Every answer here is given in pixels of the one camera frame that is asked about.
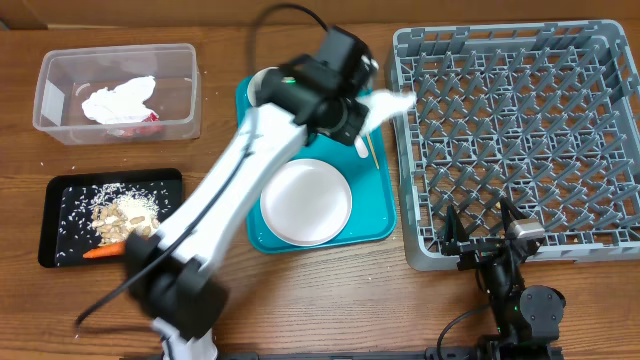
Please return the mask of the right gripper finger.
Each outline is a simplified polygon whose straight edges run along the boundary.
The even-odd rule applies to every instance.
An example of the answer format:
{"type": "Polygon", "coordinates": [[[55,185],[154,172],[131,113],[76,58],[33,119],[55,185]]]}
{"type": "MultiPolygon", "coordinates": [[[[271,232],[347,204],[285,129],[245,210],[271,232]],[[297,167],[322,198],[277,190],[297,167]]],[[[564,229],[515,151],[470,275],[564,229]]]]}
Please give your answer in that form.
{"type": "Polygon", "coordinates": [[[445,219],[444,243],[466,243],[469,241],[465,227],[453,205],[447,207],[445,219]]]}
{"type": "Polygon", "coordinates": [[[509,229],[511,223],[515,220],[526,219],[526,216],[514,205],[507,197],[501,197],[499,200],[501,219],[505,231],[509,229]]]}

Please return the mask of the red snack wrapper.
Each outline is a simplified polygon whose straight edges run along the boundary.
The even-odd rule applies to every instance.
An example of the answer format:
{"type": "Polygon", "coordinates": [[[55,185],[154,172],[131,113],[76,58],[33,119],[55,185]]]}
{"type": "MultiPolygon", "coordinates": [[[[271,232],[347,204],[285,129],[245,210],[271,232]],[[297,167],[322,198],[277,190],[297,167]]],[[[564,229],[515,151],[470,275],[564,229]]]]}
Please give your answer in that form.
{"type": "Polygon", "coordinates": [[[136,138],[136,137],[149,137],[160,134],[164,131],[163,125],[158,125],[160,121],[157,113],[152,112],[147,116],[137,127],[127,127],[112,129],[108,131],[108,134],[117,138],[136,138]]]}

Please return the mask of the white napkin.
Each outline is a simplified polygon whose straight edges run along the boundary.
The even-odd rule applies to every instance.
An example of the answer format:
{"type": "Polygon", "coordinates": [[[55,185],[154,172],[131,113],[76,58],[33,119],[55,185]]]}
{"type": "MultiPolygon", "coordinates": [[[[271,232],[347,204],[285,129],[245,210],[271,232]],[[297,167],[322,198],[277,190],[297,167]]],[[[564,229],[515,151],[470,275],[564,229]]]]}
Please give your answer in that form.
{"type": "Polygon", "coordinates": [[[154,76],[133,78],[109,90],[93,92],[82,104],[84,115],[102,125],[141,123],[158,119],[157,113],[145,102],[156,87],[154,76]]]}

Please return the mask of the orange carrot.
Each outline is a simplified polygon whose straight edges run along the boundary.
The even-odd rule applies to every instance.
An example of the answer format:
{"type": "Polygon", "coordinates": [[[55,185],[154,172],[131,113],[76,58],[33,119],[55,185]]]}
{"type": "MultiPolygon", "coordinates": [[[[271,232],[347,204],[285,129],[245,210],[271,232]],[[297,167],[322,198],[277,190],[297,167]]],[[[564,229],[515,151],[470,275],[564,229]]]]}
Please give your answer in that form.
{"type": "Polygon", "coordinates": [[[118,242],[110,245],[97,247],[83,254],[84,259],[98,259],[106,257],[121,256],[125,252],[126,243],[118,242]]]}

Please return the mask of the white bowl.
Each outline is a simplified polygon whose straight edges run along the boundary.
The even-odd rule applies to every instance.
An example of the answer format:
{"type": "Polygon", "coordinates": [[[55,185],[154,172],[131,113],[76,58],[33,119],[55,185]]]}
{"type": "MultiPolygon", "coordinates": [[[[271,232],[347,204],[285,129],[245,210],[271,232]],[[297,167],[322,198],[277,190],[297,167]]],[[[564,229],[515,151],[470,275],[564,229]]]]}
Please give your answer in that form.
{"type": "Polygon", "coordinates": [[[267,73],[271,70],[277,70],[277,67],[263,68],[251,77],[247,87],[247,98],[252,107],[259,107],[263,103],[263,81],[267,73]]]}

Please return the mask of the white plastic cup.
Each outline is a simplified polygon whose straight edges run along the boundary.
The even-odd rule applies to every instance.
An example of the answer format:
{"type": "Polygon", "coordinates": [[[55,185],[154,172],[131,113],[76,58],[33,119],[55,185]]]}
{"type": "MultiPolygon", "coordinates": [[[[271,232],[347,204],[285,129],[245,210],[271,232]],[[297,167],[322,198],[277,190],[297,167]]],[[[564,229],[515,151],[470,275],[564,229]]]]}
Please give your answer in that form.
{"type": "Polygon", "coordinates": [[[368,109],[360,135],[371,133],[393,116],[404,113],[416,103],[415,92],[391,92],[390,90],[376,90],[357,101],[368,109]]]}

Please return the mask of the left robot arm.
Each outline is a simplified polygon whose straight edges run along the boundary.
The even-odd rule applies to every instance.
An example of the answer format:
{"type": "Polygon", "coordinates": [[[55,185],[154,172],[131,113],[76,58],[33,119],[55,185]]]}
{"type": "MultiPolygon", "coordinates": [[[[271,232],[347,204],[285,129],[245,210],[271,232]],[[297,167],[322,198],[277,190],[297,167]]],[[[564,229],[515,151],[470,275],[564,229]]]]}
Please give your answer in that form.
{"type": "Polygon", "coordinates": [[[315,54],[267,70],[254,106],[196,190],[154,235],[129,236],[122,287],[151,318],[163,358],[216,358],[211,330],[228,291],[212,276],[242,219],[309,137],[351,145],[379,126],[360,95],[377,70],[368,46],[339,27],[315,54]]]}

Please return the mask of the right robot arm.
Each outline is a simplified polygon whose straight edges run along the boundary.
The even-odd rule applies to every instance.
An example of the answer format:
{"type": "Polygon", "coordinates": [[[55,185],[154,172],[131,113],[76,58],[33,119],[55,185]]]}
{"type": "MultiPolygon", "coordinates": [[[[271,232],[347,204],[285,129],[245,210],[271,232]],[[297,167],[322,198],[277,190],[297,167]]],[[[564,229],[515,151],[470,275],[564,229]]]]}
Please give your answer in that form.
{"type": "Polygon", "coordinates": [[[566,299],[552,287],[527,287],[520,271],[520,265],[538,252],[545,230],[511,200],[503,197],[499,203],[504,236],[480,243],[470,241],[456,209],[452,205],[447,208],[441,252],[456,256],[460,271],[475,273],[476,285],[487,294],[488,303],[445,326],[437,340],[436,356],[447,357],[442,342],[453,326],[489,309],[497,333],[480,336],[475,346],[458,350],[459,356],[476,360],[561,359],[562,350],[552,343],[559,339],[566,299]]]}

